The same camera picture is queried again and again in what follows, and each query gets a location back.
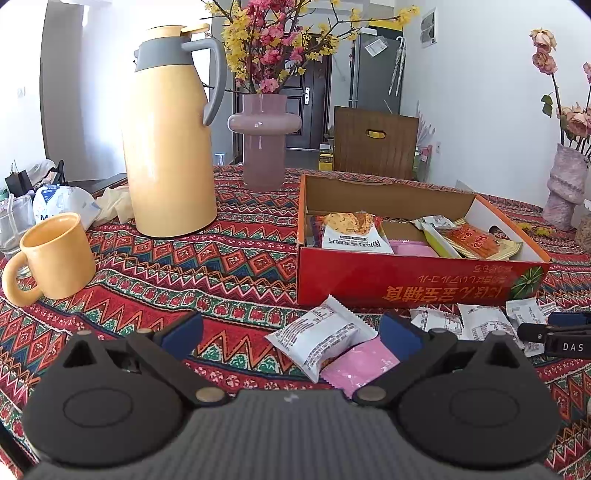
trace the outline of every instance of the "gray pitcher handle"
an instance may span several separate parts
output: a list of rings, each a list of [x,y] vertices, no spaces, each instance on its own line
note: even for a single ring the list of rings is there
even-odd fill
[[[210,94],[209,102],[203,111],[203,125],[208,127],[213,122],[213,117],[222,104],[224,88],[226,87],[226,75],[228,73],[228,64],[226,64],[226,52],[223,45],[215,38],[201,38],[183,43],[184,51],[197,51],[211,48],[216,56],[216,84],[213,92]]]

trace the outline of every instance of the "pitcher lid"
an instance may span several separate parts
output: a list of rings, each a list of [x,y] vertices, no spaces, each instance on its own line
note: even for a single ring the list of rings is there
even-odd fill
[[[201,23],[194,27],[186,27],[185,25],[161,25],[159,27],[152,27],[146,31],[146,36],[143,41],[152,40],[154,38],[163,37],[191,37],[194,33],[201,33],[209,31],[208,23]]]

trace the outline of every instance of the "refrigerator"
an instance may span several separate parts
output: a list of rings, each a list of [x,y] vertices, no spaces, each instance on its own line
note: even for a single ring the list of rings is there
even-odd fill
[[[384,38],[386,49],[371,56],[365,46],[378,37]],[[351,87],[349,106],[378,112],[400,113],[400,97],[402,94],[402,78],[400,68],[395,75],[392,90],[392,75],[396,63],[397,51],[400,46],[402,32],[389,28],[363,28],[353,44],[351,65]]]

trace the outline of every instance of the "red geometric tablecloth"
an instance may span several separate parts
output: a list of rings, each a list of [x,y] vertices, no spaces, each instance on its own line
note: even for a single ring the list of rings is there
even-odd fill
[[[304,312],[295,298],[300,174],[288,169],[281,192],[253,193],[244,189],[240,167],[216,169],[219,213],[203,231],[153,240],[140,235],[133,224],[109,223],[88,233],[98,271],[73,297],[18,308],[0,291],[0,420],[18,441],[26,447],[22,408],[72,332],[92,329],[109,339],[139,327],[161,328],[189,309],[203,312],[204,332],[186,364],[225,390],[327,388],[306,380],[264,338]],[[545,225],[539,207],[489,199],[513,220]],[[551,238],[534,239],[554,260],[538,294],[540,302],[554,300],[569,311],[589,309],[591,259],[573,242],[573,235],[554,231]],[[359,313],[377,327],[379,310]],[[563,418],[547,465],[565,478],[583,479],[591,473],[590,362],[543,356],[532,361]]]

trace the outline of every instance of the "white snack packet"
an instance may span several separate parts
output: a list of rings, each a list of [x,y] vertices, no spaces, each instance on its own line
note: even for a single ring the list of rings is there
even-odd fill
[[[416,220],[412,220],[411,223],[419,230],[422,230],[421,227],[425,224],[431,225],[438,232],[448,232],[449,230],[455,230],[456,228],[458,228],[458,226],[455,223],[453,223],[449,218],[446,218],[443,215],[431,215],[428,217],[420,217]]]
[[[523,300],[509,300],[505,303],[507,316],[517,331],[522,323],[537,323],[547,325],[550,313],[556,312],[558,307],[555,302],[538,305],[535,298]],[[524,354],[526,357],[544,353],[544,344],[524,342]]]
[[[461,318],[453,313],[419,307],[410,310],[410,317],[412,319],[410,323],[425,332],[428,332],[432,328],[445,328],[455,333],[458,339],[468,340],[464,334]]]
[[[326,225],[322,237],[322,248],[351,252],[392,253],[392,247],[380,237],[375,225],[371,226],[367,235],[340,233],[333,230],[329,225]]]
[[[318,383],[323,362],[378,335],[353,312],[329,296],[322,304],[266,339]]]
[[[523,342],[519,340],[513,325],[499,307],[458,304],[458,308],[467,339],[484,340],[490,332],[503,330],[511,335],[517,346],[523,350]]]
[[[322,248],[391,254],[392,247],[380,236],[375,216],[365,212],[330,213],[324,217]]]

